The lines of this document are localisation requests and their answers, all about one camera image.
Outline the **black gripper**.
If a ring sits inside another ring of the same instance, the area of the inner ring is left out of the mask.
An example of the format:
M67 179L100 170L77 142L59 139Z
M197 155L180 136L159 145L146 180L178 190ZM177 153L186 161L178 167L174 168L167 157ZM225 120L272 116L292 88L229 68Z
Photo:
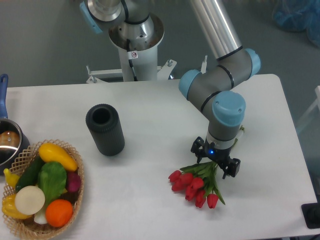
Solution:
M194 140L190 151L197 157L197 163L200 163L202 158L209 158L217 163L223 170L223 179L227 176L235 178L240 170L241 160L230 157L234 141L235 139L222 141L215 138L203 140L198 136Z

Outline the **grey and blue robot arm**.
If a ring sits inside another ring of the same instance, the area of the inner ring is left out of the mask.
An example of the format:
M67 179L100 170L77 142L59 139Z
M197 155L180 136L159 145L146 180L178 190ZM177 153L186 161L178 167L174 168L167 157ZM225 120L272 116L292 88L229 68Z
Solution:
M197 160L217 163L225 176L235 177L240 160L230 157L244 119L246 102L233 88L254 76L261 60L254 50L243 48L220 0L193 0L191 6L217 60L211 71L189 70L179 81L179 91L207 119L205 139L198 137L191 151ZM85 0L80 10L97 34L108 30L117 47L125 82L155 81L158 45L164 36L162 21L139 0Z

